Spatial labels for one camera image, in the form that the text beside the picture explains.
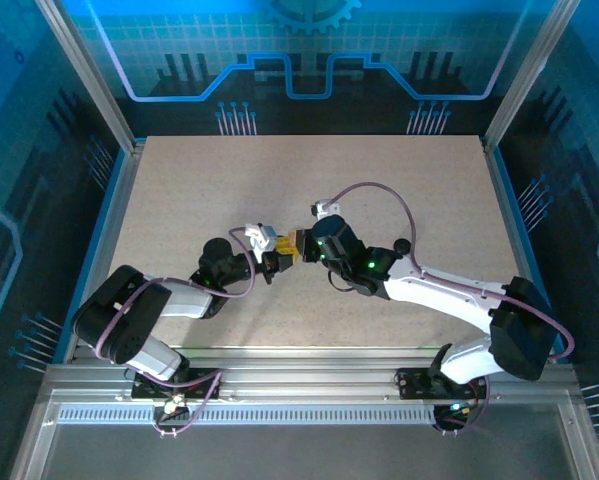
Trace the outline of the small circuit board with LED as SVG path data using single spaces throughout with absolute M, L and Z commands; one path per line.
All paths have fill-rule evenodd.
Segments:
M 165 402 L 161 412 L 155 416 L 153 427 L 161 438 L 176 438 L 187 428 L 187 424 L 168 425 L 168 422 L 179 417 L 183 417 L 185 420 L 190 419 L 190 409 L 183 394 L 175 394 Z
M 476 411 L 475 404 L 455 402 L 436 405 L 433 409 L 433 428 L 443 437 L 457 437 L 470 424 L 470 415 Z

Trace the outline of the grey metal lower panel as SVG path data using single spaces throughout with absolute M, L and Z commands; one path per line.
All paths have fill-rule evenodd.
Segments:
M 599 441 L 570 407 L 490 404 L 474 427 L 198 422 L 30 429 L 2 480 L 599 480 Z

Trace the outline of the blue-edged aluminium side rail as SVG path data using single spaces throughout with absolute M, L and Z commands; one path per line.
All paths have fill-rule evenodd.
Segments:
M 71 361 L 77 344 L 72 330 L 73 316 L 108 278 L 145 143 L 145 138 L 138 139 L 134 152 L 121 151 L 115 162 L 55 349 L 53 364 Z
M 484 156 L 520 275 L 531 280 L 546 303 L 550 305 L 528 228 L 500 149 L 494 147 L 484 153 Z

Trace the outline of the aluminium frame rail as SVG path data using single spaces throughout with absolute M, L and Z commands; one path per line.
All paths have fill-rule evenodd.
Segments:
M 427 367 L 433 348 L 184 348 L 197 368 L 223 372 L 219 400 L 247 404 L 395 404 L 396 371 Z M 80 347 L 72 363 L 49 366 L 39 398 L 129 404 L 133 374 Z

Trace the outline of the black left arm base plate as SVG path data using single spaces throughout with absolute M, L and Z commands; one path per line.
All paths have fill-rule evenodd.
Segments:
M 132 384 L 131 398 L 133 400 L 165 400 L 175 395 L 182 395 L 185 399 L 202 400 L 208 393 L 215 375 L 216 371 L 213 368 L 188 368 L 175 374 L 172 379 L 169 379 L 169 382 L 187 383 L 202 377 L 207 377 L 207 379 L 192 387 L 173 388 L 155 383 L 136 373 Z

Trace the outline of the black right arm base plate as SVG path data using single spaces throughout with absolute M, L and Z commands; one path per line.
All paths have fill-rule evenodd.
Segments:
M 458 384 L 429 368 L 400 368 L 394 383 L 401 400 L 482 400 L 487 393 L 483 378 Z

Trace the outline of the aluminium frame post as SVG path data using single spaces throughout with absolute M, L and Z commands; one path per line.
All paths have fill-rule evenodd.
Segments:
M 483 137 L 483 151 L 492 154 L 514 120 L 581 0 L 555 0 Z
M 139 158 L 143 145 L 137 143 L 63 3 L 60 0 L 34 1 L 121 149 Z

